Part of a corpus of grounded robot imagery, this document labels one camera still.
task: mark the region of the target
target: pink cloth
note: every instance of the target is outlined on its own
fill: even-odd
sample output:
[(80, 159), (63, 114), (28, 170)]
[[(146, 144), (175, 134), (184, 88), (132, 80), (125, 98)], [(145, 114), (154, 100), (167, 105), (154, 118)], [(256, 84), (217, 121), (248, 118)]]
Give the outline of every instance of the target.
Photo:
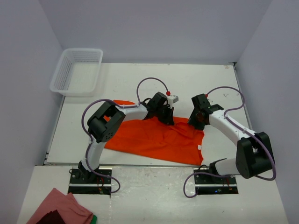
[(53, 188), (27, 224), (36, 224), (48, 212), (55, 210), (66, 224), (90, 224), (93, 219), (93, 213), (79, 205), (72, 193), (65, 196)]

